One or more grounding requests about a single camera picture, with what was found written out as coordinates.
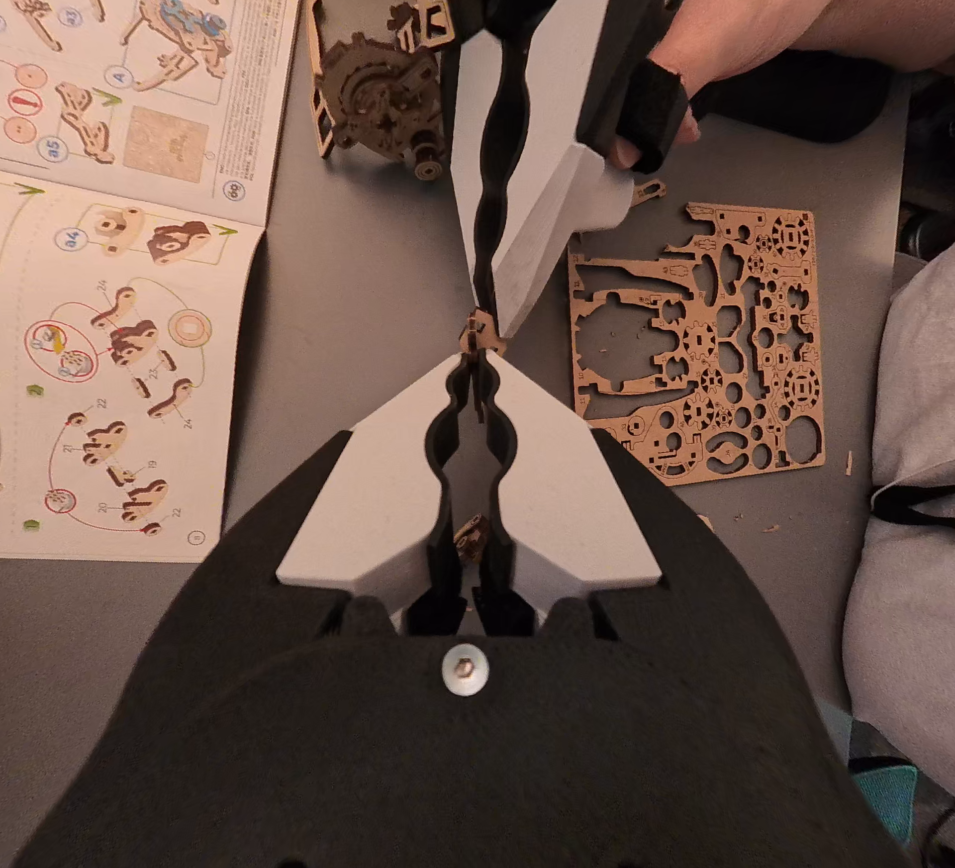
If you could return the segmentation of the laser-cut wooden parts sheet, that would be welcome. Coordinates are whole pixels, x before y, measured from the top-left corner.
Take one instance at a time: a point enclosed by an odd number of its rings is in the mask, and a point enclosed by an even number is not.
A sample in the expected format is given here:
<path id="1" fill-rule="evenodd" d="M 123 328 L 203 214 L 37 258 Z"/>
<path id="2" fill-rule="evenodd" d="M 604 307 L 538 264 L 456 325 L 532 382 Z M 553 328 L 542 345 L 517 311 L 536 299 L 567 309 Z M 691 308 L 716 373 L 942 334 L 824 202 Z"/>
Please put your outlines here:
<path id="1" fill-rule="evenodd" d="M 567 249 L 574 408 L 669 486 L 825 462 L 816 222 L 691 202 L 655 259 Z"/>

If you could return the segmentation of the small light wooden part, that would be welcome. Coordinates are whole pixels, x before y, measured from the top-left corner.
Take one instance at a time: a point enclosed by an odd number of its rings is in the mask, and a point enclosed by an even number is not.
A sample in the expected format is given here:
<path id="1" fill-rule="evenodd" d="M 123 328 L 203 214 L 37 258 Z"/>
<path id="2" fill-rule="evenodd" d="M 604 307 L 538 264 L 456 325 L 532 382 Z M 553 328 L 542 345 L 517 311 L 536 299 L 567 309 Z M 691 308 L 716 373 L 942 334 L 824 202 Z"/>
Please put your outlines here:
<path id="1" fill-rule="evenodd" d="M 493 315 L 486 310 L 475 308 L 468 315 L 460 334 L 461 352 L 475 355 L 481 350 L 489 350 L 502 356 L 506 347 L 506 341 L 496 332 Z"/>

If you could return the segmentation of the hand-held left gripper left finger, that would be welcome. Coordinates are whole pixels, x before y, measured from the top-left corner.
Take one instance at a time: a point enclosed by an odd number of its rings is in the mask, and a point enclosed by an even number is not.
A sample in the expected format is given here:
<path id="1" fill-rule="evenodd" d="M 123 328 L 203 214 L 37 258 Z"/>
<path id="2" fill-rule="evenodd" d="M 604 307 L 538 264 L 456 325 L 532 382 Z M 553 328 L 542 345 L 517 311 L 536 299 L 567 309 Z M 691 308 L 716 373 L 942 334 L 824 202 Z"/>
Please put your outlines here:
<path id="1" fill-rule="evenodd" d="M 467 607 L 444 467 L 470 369 L 456 354 L 351 432 L 276 575 L 404 612 L 411 635 L 455 635 Z"/>

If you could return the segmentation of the teal cloth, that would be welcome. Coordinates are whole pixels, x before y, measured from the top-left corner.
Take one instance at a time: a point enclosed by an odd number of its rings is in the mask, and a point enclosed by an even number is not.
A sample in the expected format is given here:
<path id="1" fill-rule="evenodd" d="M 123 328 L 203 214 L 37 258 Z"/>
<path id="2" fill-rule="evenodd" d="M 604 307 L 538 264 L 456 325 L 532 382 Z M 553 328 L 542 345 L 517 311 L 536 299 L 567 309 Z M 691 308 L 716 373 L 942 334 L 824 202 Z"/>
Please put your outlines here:
<path id="1" fill-rule="evenodd" d="M 917 767 L 901 758 L 869 756 L 850 760 L 849 771 L 883 821 L 911 818 L 919 779 Z"/>

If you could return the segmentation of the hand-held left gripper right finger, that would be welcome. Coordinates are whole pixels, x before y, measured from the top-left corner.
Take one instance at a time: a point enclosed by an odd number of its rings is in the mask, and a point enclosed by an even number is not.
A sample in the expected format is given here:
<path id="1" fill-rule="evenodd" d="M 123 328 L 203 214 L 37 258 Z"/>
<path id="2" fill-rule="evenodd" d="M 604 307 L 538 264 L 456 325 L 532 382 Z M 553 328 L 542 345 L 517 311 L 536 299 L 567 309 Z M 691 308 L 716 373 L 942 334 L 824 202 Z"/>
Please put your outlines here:
<path id="1" fill-rule="evenodd" d="M 476 610 L 489 636 L 530 636 L 565 598 L 656 585 L 662 572 L 589 425 L 506 360 L 479 356 L 500 469 Z"/>

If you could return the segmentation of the illustrated instruction booklet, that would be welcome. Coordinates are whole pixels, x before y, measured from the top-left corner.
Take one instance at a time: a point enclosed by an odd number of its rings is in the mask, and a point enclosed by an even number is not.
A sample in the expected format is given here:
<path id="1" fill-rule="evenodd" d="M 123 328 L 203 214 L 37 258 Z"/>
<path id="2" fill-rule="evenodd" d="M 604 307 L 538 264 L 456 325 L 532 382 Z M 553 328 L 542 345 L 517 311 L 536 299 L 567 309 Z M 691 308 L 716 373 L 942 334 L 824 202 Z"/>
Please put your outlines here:
<path id="1" fill-rule="evenodd" d="M 219 540 L 298 12 L 2 0 L 2 558 Z"/>

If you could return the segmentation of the wooden mechanical model assembly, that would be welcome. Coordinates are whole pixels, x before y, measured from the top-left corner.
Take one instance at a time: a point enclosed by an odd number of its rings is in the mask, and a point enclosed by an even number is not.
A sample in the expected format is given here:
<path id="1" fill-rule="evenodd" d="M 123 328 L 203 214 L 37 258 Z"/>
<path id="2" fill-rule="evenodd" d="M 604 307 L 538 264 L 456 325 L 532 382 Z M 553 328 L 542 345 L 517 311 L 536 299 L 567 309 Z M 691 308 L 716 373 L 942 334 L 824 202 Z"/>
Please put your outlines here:
<path id="1" fill-rule="evenodd" d="M 445 140 L 437 54 L 456 31 L 449 0 L 400 2 L 390 9 L 389 41 L 366 38 L 322 44 L 322 0 L 306 0 L 313 76 L 312 120 L 322 158 L 335 147 L 362 145 L 391 161 L 410 162 L 421 182 L 442 176 Z"/>

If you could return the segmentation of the person's grey clothing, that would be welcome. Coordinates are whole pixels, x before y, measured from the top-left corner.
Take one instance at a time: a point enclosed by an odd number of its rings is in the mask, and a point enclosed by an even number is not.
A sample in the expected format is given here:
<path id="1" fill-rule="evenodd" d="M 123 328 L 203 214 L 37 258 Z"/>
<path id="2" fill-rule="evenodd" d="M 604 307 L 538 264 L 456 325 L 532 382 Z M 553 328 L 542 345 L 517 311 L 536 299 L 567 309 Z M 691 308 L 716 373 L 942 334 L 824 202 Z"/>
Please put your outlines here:
<path id="1" fill-rule="evenodd" d="M 894 297 L 842 654 L 855 715 L 954 785 L 954 253 Z"/>

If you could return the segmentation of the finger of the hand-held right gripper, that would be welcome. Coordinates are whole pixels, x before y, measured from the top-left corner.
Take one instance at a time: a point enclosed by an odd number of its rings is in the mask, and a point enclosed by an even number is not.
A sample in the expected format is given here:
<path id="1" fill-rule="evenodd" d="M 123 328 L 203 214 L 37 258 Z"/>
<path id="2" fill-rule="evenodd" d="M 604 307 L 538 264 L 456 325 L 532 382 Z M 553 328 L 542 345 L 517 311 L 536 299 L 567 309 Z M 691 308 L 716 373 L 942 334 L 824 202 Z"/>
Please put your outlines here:
<path id="1" fill-rule="evenodd" d="M 609 0 L 557 0 L 534 30 L 519 97 L 526 134 L 502 194 L 490 167 L 513 155 L 500 146 L 492 110 L 506 98 L 503 43 L 477 34 L 477 283 L 493 285 L 497 333 L 512 339 L 539 299 L 569 237 L 617 226 L 634 181 L 577 140 L 583 98 Z"/>
<path id="2" fill-rule="evenodd" d="M 460 219 L 461 237 L 476 304 L 488 304 L 479 283 L 475 229 L 483 194 L 481 146 L 502 73 L 503 46 L 489 30 L 481 30 L 460 47 L 451 175 Z"/>

